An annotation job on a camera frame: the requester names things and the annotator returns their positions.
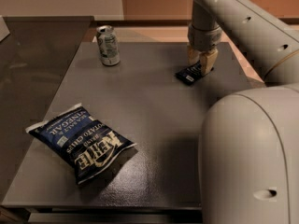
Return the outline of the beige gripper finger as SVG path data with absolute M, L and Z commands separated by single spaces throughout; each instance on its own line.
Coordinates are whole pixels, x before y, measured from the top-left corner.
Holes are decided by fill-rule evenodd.
M 194 65 L 199 61 L 200 52 L 192 47 L 191 44 L 187 45 L 188 65 Z
M 205 51 L 200 54 L 201 74 L 203 76 L 207 75 L 212 70 L 214 63 L 217 60 L 217 57 L 217 49 Z

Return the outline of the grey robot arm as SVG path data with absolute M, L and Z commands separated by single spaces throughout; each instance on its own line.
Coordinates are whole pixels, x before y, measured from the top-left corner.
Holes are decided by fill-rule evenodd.
M 264 87 L 220 99 L 199 141 L 204 224 L 299 224 L 298 33 L 250 0 L 193 0 Z

